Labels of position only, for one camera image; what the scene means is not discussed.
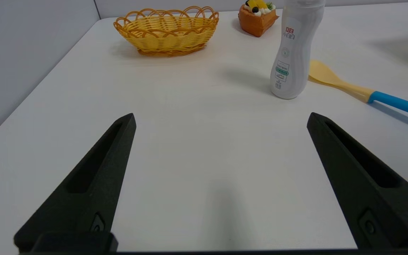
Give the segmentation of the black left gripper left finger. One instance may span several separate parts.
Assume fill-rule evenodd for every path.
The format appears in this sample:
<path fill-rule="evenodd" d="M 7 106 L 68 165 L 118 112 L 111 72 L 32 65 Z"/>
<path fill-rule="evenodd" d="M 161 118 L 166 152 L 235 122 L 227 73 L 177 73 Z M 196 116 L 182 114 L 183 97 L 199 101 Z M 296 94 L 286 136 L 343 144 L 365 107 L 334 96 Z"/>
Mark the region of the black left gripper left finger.
<path fill-rule="evenodd" d="M 115 210 L 136 131 L 118 118 L 15 234 L 21 253 L 111 253 Z"/>

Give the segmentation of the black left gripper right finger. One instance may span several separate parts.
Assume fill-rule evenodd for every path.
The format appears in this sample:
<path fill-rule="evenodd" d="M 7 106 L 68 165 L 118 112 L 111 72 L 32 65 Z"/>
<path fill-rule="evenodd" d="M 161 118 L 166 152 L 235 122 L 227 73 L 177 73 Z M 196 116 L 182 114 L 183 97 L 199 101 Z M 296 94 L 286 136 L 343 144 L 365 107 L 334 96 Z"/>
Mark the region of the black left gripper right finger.
<path fill-rule="evenodd" d="M 307 129 L 357 247 L 408 250 L 408 182 L 330 118 Z"/>

